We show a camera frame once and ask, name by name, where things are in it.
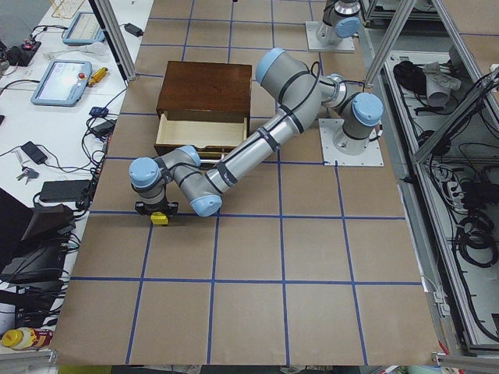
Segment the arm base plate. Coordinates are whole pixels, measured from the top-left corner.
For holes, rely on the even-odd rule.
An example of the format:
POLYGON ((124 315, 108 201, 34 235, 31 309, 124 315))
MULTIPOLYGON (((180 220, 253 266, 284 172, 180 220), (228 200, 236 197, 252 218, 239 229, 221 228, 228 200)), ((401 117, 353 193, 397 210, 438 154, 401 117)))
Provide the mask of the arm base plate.
POLYGON ((339 167, 383 167, 384 160, 375 131, 366 139, 355 140, 343 132, 343 120, 319 120, 320 141, 325 165, 339 167))
POLYGON ((353 53, 355 50, 352 36, 358 29, 356 25, 349 26, 341 21, 328 26, 323 22, 306 21, 305 28, 309 51, 353 53))

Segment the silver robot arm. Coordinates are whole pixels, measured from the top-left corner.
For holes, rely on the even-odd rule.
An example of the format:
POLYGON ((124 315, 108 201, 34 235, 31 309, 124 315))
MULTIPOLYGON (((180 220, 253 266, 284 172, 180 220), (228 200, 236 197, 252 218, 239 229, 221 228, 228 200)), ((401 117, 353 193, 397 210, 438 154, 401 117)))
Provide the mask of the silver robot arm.
POLYGON ((322 44, 337 44, 360 28, 360 4, 356 0, 327 0, 316 36, 322 44))
POLYGON ((333 109, 343 119, 334 137, 340 152, 358 155, 373 141, 370 134, 380 123, 384 106, 373 93, 349 93, 343 76, 322 76, 287 51, 273 48, 259 61, 256 78, 277 100, 276 115, 206 172, 200 171, 200 156, 191 145, 159 157, 135 159, 129 166, 129 177, 139 196, 137 213, 158 215, 161 224, 175 215, 179 205, 170 203, 166 196, 170 182, 176 183, 198 216, 216 213, 222 205, 222 194, 293 136, 304 133, 320 107, 333 109))

